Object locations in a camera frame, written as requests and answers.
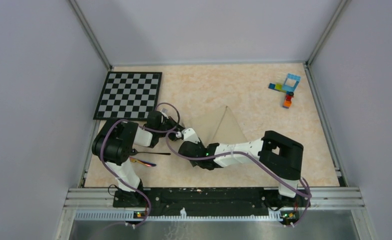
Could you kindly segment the beige cloth napkin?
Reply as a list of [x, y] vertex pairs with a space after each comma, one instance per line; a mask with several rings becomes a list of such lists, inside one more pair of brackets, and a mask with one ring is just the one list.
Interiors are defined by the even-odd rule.
[[185, 127], [193, 128], [202, 143], [240, 144], [247, 138], [228, 106], [221, 106], [202, 115], [191, 118]]

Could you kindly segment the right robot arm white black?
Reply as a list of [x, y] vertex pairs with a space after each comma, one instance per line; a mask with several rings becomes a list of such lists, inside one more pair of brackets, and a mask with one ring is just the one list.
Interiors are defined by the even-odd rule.
[[232, 165], [257, 164], [278, 183], [277, 200], [290, 206], [297, 200], [304, 146], [278, 132], [266, 131], [260, 139], [237, 144], [212, 143], [205, 146], [191, 128], [183, 131], [178, 155], [208, 170]]

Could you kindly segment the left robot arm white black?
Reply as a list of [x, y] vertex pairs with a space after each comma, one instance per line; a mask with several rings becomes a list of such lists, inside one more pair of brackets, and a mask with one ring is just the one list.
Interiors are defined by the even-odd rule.
[[135, 174], [130, 160], [137, 154], [134, 145], [154, 148], [168, 130], [180, 132], [185, 128], [161, 111], [150, 111], [143, 128], [131, 121], [121, 122], [112, 128], [117, 121], [115, 118], [106, 121], [93, 141], [92, 153], [106, 164], [114, 176], [120, 178], [117, 198], [137, 207], [142, 204], [144, 193], [141, 191], [142, 181]]

